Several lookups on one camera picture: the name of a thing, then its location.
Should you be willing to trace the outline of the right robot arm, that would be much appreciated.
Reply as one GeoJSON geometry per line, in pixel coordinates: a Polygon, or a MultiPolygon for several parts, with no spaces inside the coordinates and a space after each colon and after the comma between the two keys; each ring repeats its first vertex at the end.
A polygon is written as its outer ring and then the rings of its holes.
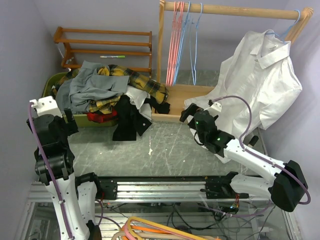
{"type": "Polygon", "coordinates": [[[293,212],[308,191],[308,184],[300,165],[290,160],[283,162],[268,157],[244,145],[233,135],[219,130],[217,116],[209,109],[203,109],[192,103],[180,115],[180,122],[188,117],[192,120],[188,126],[195,130],[195,142],[211,153],[238,162],[254,171],[258,176],[244,176],[234,173],[231,180],[220,186],[221,194],[226,198],[237,194],[251,194],[270,199],[278,208],[293,212]]]}

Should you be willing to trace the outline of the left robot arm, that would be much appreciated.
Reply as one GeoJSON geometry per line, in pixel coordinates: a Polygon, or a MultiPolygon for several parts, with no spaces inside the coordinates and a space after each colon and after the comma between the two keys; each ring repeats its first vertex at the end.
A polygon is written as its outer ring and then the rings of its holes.
{"type": "Polygon", "coordinates": [[[102,186],[95,173],[75,176],[68,137],[78,126],[70,109],[65,116],[29,116],[26,123],[37,142],[35,172],[52,200],[62,240],[100,240],[95,201],[102,186]]]}

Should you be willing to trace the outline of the grey button shirt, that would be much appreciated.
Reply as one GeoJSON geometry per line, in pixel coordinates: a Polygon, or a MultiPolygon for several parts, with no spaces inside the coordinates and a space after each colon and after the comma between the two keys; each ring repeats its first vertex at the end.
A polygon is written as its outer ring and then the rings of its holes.
{"type": "Polygon", "coordinates": [[[127,91],[128,84],[128,76],[112,76],[108,66],[84,61],[80,69],[68,72],[56,86],[55,101],[61,111],[87,113],[92,101],[118,97],[127,91]]]}

